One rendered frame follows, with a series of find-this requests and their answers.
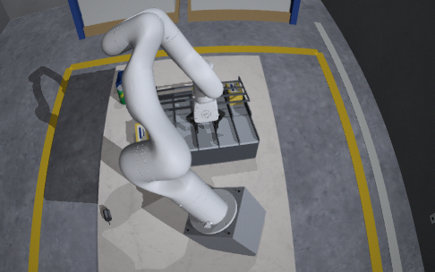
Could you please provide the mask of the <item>blue open bin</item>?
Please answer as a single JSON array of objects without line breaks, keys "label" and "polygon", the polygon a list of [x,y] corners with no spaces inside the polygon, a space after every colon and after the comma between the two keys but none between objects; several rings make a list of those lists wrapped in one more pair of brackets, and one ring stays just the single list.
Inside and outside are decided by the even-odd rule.
[{"label": "blue open bin", "polygon": [[115,83],[116,88],[118,88],[118,86],[120,84],[122,84],[122,74],[123,74],[123,71],[118,71],[117,79],[116,79],[116,83]]}]

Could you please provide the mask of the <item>green drink can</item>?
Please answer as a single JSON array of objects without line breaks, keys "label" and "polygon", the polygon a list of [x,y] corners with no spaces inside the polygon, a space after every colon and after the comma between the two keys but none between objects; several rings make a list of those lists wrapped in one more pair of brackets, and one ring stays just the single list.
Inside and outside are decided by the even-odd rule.
[{"label": "green drink can", "polygon": [[119,96],[119,98],[120,98],[120,102],[121,102],[121,104],[125,105],[122,84],[120,84],[120,85],[118,86],[118,88],[117,88],[117,92],[118,92],[118,96]]}]

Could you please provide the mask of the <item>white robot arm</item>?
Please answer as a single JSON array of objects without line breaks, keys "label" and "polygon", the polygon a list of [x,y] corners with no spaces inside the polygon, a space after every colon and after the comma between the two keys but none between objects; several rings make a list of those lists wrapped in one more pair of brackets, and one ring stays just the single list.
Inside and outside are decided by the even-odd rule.
[{"label": "white robot arm", "polygon": [[197,231],[219,233],[235,218],[235,197],[223,189],[213,191],[190,169],[191,151],[159,102],[153,73],[156,54],[162,47],[192,80],[192,97],[206,103],[219,98],[224,90],[214,72],[214,64],[204,60],[168,15],[158,8],[147,8],[120,23],[104,35],[101,48],[109,56],[132,49],[122,75],[124,101],[130,116],[150,137],[122,150],[121,172],[134,185],[168,197],[184,209]]}]

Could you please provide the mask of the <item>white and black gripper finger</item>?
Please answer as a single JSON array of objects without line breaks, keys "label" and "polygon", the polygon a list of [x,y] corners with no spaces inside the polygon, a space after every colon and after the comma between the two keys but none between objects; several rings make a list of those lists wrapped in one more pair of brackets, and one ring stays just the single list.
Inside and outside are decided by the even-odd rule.
[{"label": "white and black gripper finger", "polygon": [[218,124],[219,122],[222,120],[222,118],[226,115],[225,112],[221,111],[218,109],[218,113],[220,114],[220,116],[218,117],[218,119],[216,121],[214,121],[214,125],[215,125],[215,131],[218,131]]},{"label": "white and black gripper finger", "polygon": [[191,119],[192,117],[193,117],[193,112],[191,112],[189,115],[186,116],[186,120],[188,122],[190,122],[191,124],[193,124],[194,130],[195,131],[197,130],[197,133],[199,133],[199,131],[198,131],[198,123],[195,123],[194,120]]}]

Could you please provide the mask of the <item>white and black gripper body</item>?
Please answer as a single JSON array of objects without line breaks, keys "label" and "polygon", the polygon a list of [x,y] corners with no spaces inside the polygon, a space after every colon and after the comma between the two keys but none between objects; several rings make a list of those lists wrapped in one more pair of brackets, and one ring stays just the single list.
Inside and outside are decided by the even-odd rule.
[{"label": "white and black gripper body", "polygon": [[218,104],[216,99],[206,103],[199,103],[194,99],[193,105],[193,120],[195,123],[212,122],[218,119]]}]

